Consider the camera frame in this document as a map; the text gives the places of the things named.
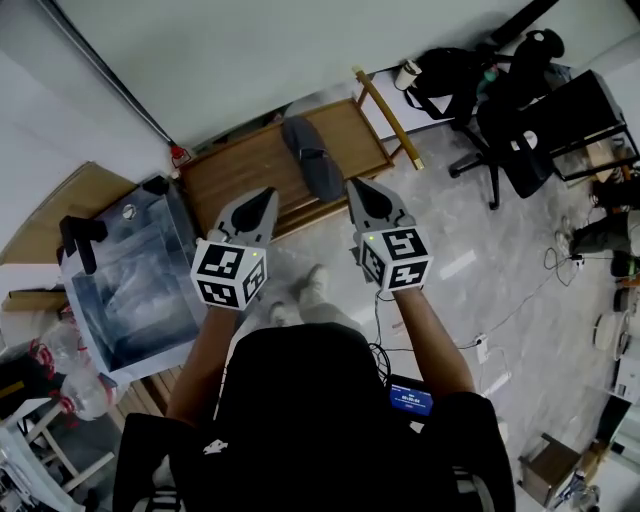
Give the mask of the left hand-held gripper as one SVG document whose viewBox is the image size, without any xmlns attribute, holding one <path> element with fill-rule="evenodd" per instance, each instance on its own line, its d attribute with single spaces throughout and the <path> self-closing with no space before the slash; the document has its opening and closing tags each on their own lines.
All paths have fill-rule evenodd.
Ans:
<svg viewBox="0 0 640 512">
<path fill-rule="evenodd" d="M 191 281 L 208 306 L 244 311 L 267 281 L 267 248 L 278 216 L 274 187 L 251 190 L 228 203 L 217 229 L 197 241 Z"/>
</svg>

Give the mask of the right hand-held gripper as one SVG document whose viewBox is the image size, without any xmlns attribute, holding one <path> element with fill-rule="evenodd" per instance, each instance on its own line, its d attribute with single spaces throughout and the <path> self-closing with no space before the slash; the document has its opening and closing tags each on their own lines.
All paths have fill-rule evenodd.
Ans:
<svg viewBox="0 0 640 512">
<path fill-rule="evenodd" d="M 423 233 L 402 198 L 372 179 L 346 183 L 353 254 L 365 280 L 382 292 L 422 287 L 433 263 Z"/>
</svg>

